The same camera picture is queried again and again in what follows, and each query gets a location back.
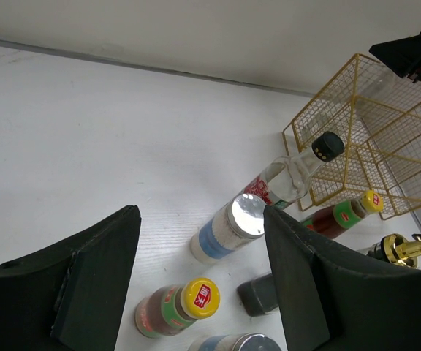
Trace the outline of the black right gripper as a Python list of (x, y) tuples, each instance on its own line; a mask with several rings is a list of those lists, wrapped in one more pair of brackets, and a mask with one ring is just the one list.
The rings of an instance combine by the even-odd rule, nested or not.
[(369, 53), (398, 77), (421, 81), (421, 32), (415, 37), (372, 45)]

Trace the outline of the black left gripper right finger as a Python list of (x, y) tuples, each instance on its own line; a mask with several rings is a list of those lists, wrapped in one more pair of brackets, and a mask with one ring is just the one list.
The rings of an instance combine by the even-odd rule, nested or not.
[(421, 350), (421, 270), (365, 256), (264, 211), (289, 350)]

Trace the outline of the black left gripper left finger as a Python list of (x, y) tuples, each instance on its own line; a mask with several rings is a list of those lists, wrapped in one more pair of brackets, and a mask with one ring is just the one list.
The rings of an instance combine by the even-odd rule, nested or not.
[(127, 205), (0, 265), (0, 350), (113, 350), (140, 237)]

